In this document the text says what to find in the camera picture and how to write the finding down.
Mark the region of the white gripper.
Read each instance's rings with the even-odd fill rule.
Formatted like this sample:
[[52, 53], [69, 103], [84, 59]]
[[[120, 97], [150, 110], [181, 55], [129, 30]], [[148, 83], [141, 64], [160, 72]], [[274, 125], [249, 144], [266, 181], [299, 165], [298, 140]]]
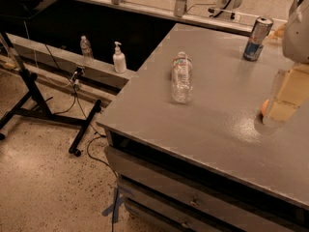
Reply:
[[285, 124], [309, 99], [309, 0], [294, 0], [290, 7], [283, 54], [298, 63], [274, 77], [264, 125]]

